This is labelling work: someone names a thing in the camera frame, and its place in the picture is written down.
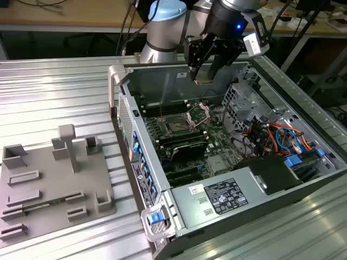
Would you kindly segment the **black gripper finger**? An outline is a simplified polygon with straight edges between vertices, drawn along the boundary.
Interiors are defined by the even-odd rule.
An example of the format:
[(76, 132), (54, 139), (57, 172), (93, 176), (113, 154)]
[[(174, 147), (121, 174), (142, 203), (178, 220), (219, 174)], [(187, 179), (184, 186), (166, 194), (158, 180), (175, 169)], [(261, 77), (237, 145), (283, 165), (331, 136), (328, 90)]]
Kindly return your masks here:
[(210, 79), (215, 77), (219, 69), (231, 65), (243, 51), (244, 44), (240, 40), (230, 46), (224, 44), (214, 55), (214, 61), (210, 66)]
[(215, 37), (187, 37), (187, 65), (192, 81), (196, 80), (202, 64), (212, 55)]

